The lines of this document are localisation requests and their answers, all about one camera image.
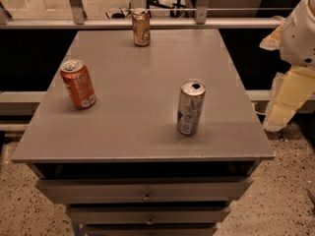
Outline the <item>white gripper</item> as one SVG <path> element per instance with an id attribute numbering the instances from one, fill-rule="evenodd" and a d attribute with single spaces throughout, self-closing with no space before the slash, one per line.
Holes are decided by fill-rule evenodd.
<path id="1" fill-rule="evenodd" d="M 259 47 L 279 50 L 284 61 L 299 65 L 285 74 L 277 73 L 273 81 L 263 128 L 278 132 L 315 93 L 315 0 L 301 0 L 284 24 L 263 38 Z"/>

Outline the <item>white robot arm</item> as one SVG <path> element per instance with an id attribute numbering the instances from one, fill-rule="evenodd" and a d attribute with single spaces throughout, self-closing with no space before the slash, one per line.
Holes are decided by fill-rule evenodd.
<path id="1" fill-rule="evenodd" d="M 263 128 L 278 132 L 315 93 L 315 0 L 301 0 L 260 47 L 278 50 L 290 65 L 275 75 L 265 110 Z"/>

